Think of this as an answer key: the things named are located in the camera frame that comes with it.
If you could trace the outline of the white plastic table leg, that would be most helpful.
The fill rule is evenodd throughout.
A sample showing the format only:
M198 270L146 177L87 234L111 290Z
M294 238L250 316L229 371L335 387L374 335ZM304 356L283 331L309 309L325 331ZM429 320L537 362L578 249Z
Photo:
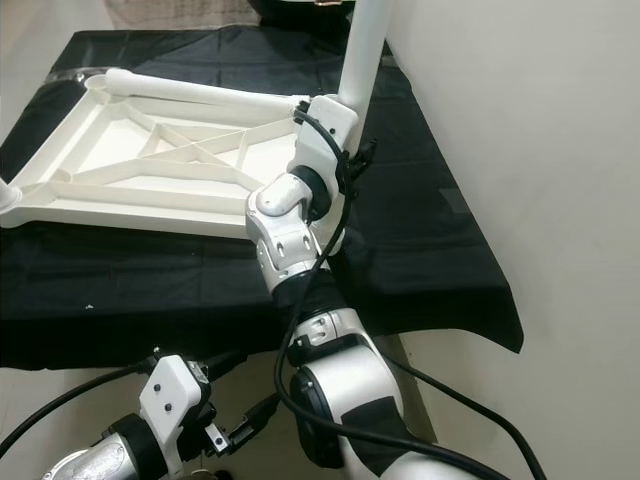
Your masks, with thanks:
M165 79L154 76L140 76L125 69L108 69L104 74L104 87L120 95L151 97L183 102L198 102L207 105L243 106L243 108L262 108L289 111L303 101L311 99L306 95L275 95L275 93L256 93L229 88L196 84L177 79Z
M393 3L394 0L355 0L338 97L339 102L361 116L369 109Z

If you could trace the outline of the black round basin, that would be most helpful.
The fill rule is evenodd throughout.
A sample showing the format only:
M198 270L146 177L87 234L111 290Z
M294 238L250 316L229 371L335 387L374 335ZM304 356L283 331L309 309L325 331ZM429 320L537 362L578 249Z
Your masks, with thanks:
M246 0L262 23L301 27L342 23L357 6L357 0Z

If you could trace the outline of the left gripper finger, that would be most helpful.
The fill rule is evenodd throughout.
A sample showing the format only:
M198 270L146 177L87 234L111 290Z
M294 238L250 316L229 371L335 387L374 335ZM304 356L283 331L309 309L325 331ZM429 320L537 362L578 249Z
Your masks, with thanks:
M230 443L248 443L270 424L280 403L279 394L271 393L244 413L243 421L228 435Z
M223 378L246 360L246 353L229 351L204 358L204 360L189 360L188 367L193 375L198 375L200 378Z

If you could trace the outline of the beige covered bench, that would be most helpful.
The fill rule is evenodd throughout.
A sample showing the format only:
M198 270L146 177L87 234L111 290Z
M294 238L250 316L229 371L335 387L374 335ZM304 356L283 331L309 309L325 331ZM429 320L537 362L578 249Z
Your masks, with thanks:
M120 29L207 29L257 26L261 15L247 0L104 0Z

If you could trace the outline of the cream plastic table top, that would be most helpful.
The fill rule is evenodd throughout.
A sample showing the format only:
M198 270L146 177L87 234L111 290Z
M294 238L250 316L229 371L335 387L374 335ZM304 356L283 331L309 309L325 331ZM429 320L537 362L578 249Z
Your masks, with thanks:
M84 82L73 109L3 183L0 224L31 221L244 239L253 191L294 156L293 110L207 105Z

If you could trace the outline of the black tablecloth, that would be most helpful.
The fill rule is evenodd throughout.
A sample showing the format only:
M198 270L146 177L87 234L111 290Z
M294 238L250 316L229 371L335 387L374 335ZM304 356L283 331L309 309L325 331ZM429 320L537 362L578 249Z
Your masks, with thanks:
M84 95L81 74L143 76L269 93L329 93L340 42L287 29L101 29L70 36L0 147L12 179ZM410 79L381 64L364 137L340 288L372 334L461 330L511 352L525 332L511 287L471 214ZM154 348L205 357L274 351L280 339L250 243L31 221L0 233L0 364L110 369Z

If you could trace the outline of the clear plastic bag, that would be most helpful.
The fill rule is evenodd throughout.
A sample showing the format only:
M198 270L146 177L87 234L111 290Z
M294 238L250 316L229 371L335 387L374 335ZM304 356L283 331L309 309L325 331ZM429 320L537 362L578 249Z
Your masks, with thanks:
M72 81L84 83L88 78L93 76L101 76L109 72L110 67L86 67L76 69L59 70L59 72L51 72L47 77L47 82L55 81Z

